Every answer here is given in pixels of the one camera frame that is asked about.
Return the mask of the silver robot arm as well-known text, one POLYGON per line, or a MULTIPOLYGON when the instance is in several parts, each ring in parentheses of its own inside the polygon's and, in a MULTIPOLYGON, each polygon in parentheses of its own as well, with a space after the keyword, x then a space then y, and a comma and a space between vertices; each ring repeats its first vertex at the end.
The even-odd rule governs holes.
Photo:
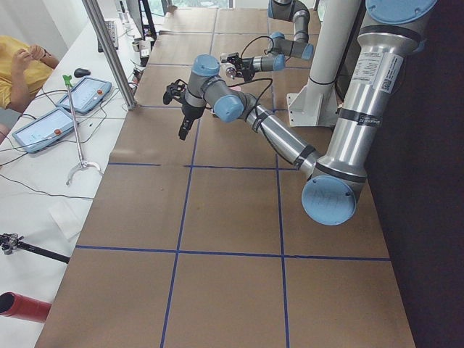
POLYGON ((291 22, 294 36, 287 39, 281 32, 273 32, 266 39, 268 48, 262 56, 244 57, 242 53, 226 54, 221 58, 225 73, 229 78, 242 78, 251 81, 256 73, 281 71, 289 58, 309 61, 314 46, 309 43, 308 26, 310 12, 301 1, 269 1, 268 17, 274 20, 291 22))
POLYGON ((323 225, 342 224, 355 213, 367 178, 365 159, 405 58, 423 48, 434 7, 434 1, 332 1, 313 46, 308 8, 300 1, 271 1, 268 16, 293 23, 292 39, 272 33, 263 57, 201 54, 187 81, 166 88, 163 102, 182 106, 180 138, 207 107, 226 123, 247 122, 306 175, 305 212, 323 225), (307 85, 287 96, 288 123, 220 77, 251 82, 257 72, 282 70, 288 58, 312 61, 307 85))

